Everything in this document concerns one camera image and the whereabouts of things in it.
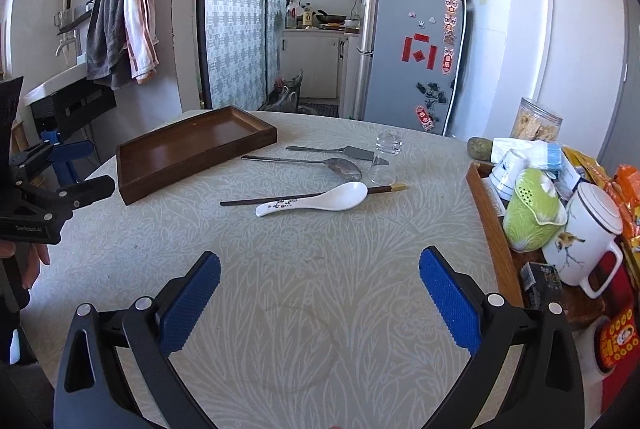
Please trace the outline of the left hand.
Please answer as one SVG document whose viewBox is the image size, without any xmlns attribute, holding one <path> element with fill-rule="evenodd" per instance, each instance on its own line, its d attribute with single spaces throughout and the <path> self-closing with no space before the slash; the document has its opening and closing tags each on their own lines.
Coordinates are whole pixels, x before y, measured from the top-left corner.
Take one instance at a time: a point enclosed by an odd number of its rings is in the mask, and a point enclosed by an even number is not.
<svg viewBox="0 0 640 429">
<path fill-rule="evenodd" d="M 17 253 L 24 253 L 25 267 L 21 271 L 22 287 L 32 289 L 38 279 L 40 267 L 50 264 L 48 246 L 44 244 L 15 244 L 13 241 L 0 241 L 0 257 L 2 259 L 14 257 Z"/>
</svg>

